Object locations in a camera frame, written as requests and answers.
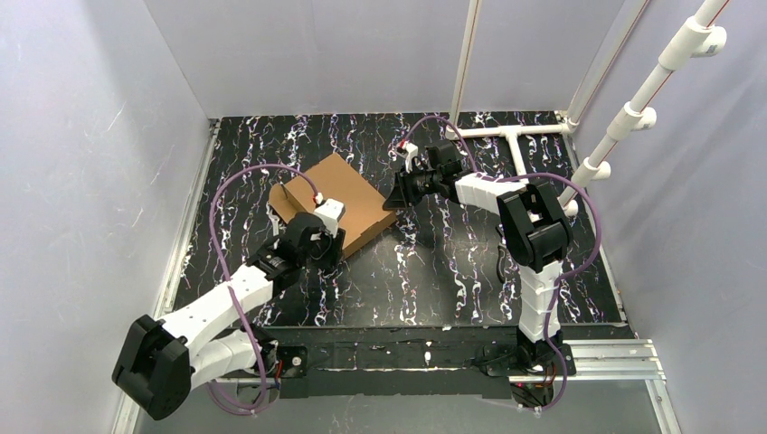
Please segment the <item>brown cardboard box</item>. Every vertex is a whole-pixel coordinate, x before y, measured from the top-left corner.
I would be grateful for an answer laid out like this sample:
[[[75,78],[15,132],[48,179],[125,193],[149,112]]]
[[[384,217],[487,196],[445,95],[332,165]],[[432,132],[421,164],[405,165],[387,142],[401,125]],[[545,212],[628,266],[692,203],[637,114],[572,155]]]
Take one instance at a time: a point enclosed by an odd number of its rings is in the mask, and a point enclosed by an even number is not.
[[[383,209],[384,197],[340,155],[325,157],[309,168],[306,175],[325,200],[336,200],[345,206],[340,220],[340,228],[346,231],[345,259],[396,221],[396,212]],[[299,212],[313,212],[316,208],[312,188],[298,175],[270,188],[269,205],[284,222]]]

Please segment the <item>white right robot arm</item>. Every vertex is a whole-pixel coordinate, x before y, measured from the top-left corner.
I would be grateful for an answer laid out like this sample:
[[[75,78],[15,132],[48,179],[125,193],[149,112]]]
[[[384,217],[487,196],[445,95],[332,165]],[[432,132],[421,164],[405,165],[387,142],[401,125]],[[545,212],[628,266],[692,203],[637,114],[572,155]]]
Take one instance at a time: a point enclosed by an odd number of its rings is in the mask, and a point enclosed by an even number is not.
[[[555,191],[547,182],[502,182],[465,167],[449,141],[419,148],[404,141],[395,148],[404,161],[383,208],[405,209],[427,195],[476,207],[500,219],[505,246],[521,279],[518,328],[526,344],[560,346],[556,290],[563,260],[573,239]]]

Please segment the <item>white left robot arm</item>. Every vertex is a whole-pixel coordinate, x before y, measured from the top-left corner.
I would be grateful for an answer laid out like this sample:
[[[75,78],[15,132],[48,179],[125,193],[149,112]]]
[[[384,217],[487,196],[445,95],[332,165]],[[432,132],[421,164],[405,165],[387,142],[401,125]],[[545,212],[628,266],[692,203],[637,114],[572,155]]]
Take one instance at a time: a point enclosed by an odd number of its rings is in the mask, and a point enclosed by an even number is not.
[[[341,212],[300,212],[230,279],[195,302],[158,319],[136,319],[112,382],[153,420],[168,417],[190,391],[225,374],[252,370],[271,386],[280,365],[277,341],[253,323],[228,335],[224,330],[294,285],[308,264],[335,266],[346,236],[341,219]]]

